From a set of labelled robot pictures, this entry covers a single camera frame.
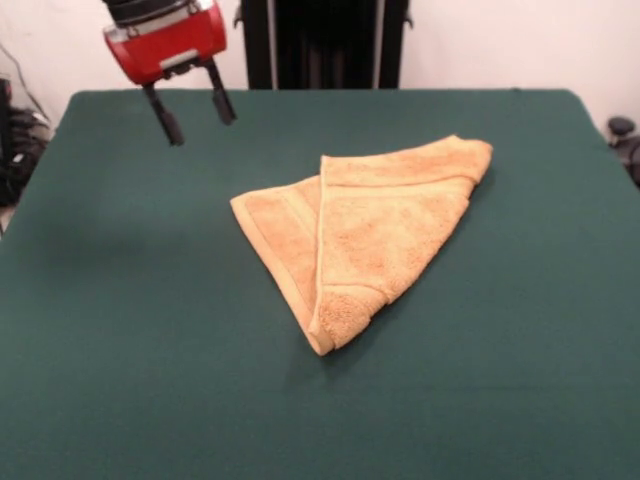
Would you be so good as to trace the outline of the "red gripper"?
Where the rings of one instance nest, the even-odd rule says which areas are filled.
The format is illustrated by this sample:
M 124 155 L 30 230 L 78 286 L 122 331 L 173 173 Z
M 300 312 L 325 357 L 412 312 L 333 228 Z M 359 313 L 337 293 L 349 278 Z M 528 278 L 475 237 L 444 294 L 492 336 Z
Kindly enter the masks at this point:
M 216 2 L 173 2 L 165 11 L 148 16 L 120 17 L 103 30 L 105 43 L 126 77 L 143 91 L 169 144 L 181 146 L 184 137 L 173 114 L 165 108 L 155 85 L 160 79 L 207 62 L 213 103 L 225 125 L 236 113 L 213 56 L 227 47 L 222 12 Z

